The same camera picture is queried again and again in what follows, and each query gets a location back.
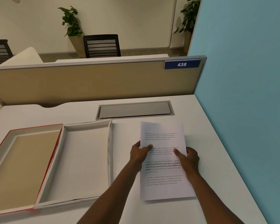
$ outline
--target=blue wall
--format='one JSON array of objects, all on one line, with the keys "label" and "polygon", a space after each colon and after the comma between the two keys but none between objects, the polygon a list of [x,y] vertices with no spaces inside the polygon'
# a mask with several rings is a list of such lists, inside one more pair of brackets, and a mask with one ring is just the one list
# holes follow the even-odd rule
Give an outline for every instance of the blue wall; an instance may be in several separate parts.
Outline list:
[{"label": "blue wall", "polygon": [[280,0],[203,0],[195,95],[269,224],[280,224]]}]

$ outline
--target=sheet of paper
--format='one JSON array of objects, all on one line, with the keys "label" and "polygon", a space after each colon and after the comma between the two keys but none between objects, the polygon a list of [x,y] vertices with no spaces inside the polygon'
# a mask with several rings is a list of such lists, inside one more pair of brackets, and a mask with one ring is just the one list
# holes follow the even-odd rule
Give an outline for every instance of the sheet of paper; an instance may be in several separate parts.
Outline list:
[{"label": "sheet of paper", "polygon": [[141,122],[141,147],[149,144],[140,172],[140,198],[160,200],[195,196],[173,149],[187,155],[183,124]]}]

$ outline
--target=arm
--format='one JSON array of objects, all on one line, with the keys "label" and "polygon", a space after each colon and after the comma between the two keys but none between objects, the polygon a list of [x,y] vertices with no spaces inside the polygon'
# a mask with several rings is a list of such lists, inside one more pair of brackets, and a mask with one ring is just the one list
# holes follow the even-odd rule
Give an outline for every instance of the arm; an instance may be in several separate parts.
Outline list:
[{"label": "arm", "polygon": [[192,184],[198,201],[201,205],[207,224],[244,224],[212,190],[198,171],[199,157],[197,152],[187,147],[188,157],[181,154],[176,148],[173,150],[179,157],[187,179]]},{"label": "arm", "polygon": [[117,224],[120,221],[127,196],[134,184],[142,162],[152,145],[139,149],[140,141],[132,146],[130,161],[121,170],[112,185],[104,192],[77,224]]}]

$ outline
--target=box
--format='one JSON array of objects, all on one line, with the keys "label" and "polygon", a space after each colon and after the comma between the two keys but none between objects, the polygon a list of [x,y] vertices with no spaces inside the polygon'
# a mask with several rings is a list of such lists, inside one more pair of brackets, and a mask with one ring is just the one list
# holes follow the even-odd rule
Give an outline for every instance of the box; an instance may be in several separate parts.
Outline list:
[{"label": "box", "polygon": [[111,122],[11,130],[0,144],[0,214],[96,200],[112,183]]}]

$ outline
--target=cubicle partition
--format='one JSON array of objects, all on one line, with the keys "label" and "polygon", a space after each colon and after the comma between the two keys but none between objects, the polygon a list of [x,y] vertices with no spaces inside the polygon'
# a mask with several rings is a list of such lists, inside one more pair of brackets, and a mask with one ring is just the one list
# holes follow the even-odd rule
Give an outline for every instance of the cubicle partition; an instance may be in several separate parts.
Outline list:
[{"label": "cubicle partition", "polygon": [[205,61],[206,56],[192,56],[0,67],[0,103],[52,107],[72,101],[190,95]]}]

